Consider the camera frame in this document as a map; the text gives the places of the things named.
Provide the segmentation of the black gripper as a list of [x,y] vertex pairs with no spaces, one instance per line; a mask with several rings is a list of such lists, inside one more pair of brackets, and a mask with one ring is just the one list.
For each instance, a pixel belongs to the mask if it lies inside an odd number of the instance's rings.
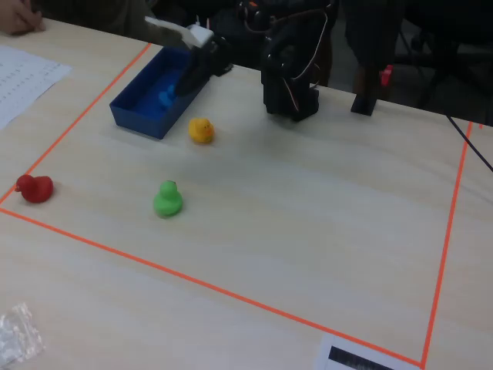
[[201,47],[193,49],[193,58],[175,85],[175,95],[185,96],[204,86],[211,76],[220,77],[233,68],[232,49],[225,38],[213,36]]

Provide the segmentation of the bare person hand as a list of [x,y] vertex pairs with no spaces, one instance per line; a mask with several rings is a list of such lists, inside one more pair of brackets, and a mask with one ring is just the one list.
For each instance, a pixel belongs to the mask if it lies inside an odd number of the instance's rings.
[[35,12],[31,1],[1,0],[1,33],[22,35],[45,30],[41,12]]

